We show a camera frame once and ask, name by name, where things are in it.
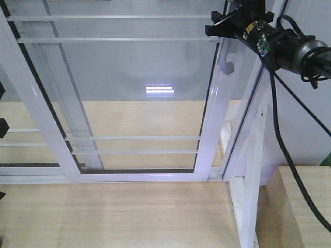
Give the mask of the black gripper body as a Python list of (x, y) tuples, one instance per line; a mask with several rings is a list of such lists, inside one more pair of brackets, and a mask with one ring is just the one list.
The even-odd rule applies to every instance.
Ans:
[(262, 35), (271, 30), (274, 14), (266, 11), (265, 1), (233, 1), (231, 11), (212, 11), (213, 25), (205, 26), (208, 37), (237, 39), (250, 49), (256, 49)]

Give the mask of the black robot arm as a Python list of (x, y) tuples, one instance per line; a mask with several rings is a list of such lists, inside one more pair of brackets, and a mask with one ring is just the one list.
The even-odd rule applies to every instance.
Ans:
[(258, 54), (266, 68), (299, 74), (313, 88), (318, 81), (330, 79), (330, 47), (326, 43), (305, 35), (288, 15), (280, 15), (272, 27), (274, 13), (265, 10), (264, 1), (236, 4), (226, 15), (212, 12), (213, 25), (205, 26), (206, 36), (237, 39)]

